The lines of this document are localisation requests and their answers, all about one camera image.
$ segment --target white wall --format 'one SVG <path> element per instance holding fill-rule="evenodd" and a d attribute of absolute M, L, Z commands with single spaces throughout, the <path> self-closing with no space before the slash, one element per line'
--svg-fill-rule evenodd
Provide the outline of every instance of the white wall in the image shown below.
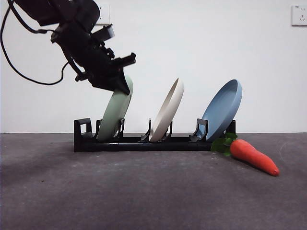
<path fill-rule="evenodd" d="M 116 57 L 137 55 L 125 68 L 134 81 L 127 132 L 146 131 L 178 77 L 185 92 L 174 132 L 194 131 L 196 118 L 231 79 L 243 87 L 238 132 L 307 132 L 307 27 L 290 25 L 290 6 L 306 0 L 106 2 L 115 31 L 106 45 Z M 2 17 L 6 8 L 1 1 Z M 66 61 L 49 40 L 50 34 L 30 34 L 10 14 L 5 45 L 27 76 L 60 77 Z M 75 82 L 75 75 L 67 68 L 62 83 L 37 85 L 16 75 L 1 53 L 1 132 L 72 132 L 74 119 L 101 119 L 112 92 Z"/>

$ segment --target white plate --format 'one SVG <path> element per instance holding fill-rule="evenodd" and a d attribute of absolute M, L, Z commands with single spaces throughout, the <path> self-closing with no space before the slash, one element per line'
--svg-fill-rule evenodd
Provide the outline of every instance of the white plate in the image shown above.
<path fill-rule="evenodd" d="M 154 121 L 149 135 L 150 142 L 159 141 L 167 131 L 181 102 L 183 91 L 183 82 L 177 78 Z"/>
<path fill-rule="evenodd" d="M 110 140 L 118 130 L 119 120 L 125 117 L 133 93 L 133 83 L 131 78 L 128 76 L 125 78 L 130 89 L 130 94 L 126 95 L 120 90 L 115 90 L 112 94 L 97 135 L 97 140 L 99 142 Z"/>

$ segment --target wall outlet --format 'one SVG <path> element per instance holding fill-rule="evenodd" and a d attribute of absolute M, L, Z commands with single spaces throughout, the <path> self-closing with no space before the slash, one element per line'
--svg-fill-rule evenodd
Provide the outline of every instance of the wall outlet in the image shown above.
<path fill-rule="evenodd" d="M 100 16 L 96 25 L 110 25 L 110 4 L 105 3 L 104 0 L 94 0 L 100 10 Z"/>
<path fill-rule="evenodd" d="M 307 25 L 307 5 L 291 6 L 292 25 Z"/>

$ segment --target toy carrot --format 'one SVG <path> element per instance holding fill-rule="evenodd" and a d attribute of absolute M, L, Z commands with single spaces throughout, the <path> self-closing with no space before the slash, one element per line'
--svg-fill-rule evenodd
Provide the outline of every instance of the toy carrot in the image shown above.
<path fill-rule="evenodd" d="M 246 161 L 253 166 L 262 169 L 272 176 L 279 175 L 279 169 L 267 155 L 256 150 L 247 141 L 238 139 L 233 133 L 226 133 L 226 138 L 218 138 L 212 143 L 211 151 L 223 152 L 225 155 Z"/>

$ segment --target plate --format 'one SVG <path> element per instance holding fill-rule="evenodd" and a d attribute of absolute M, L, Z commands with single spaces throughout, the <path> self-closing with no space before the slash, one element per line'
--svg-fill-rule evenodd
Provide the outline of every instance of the plate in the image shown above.
<path fill-rule="evenodd" d="M 168 95 L 166 96 L 156 119 L 154 120 L 149 135 L 150 142 L 159 141 L 167 131 L 179 107 L 183 91 L 183 82 L 179 78 L 177 78 Z"/>
<path fill-rule="evenodd" d="M 238 80 L 226 83 L 210 102 L 202 118 L 208 120 L 207 141 L 219 138 L 234 119 L 242 99 L 242 86 Z M 197 133 L 201 137 L 204 126 Z"/>
<path fill-rule="evenodd" d="M 130 94 L 126 95 L 122 91 L 115 90 L 107 104 L 101 125 L 98 131 L 97 140 L 106 142 L 116 134 L 118 121 L 125 117 L 133 93 L 133 83 L 130 77 L 125 77 Z"/>

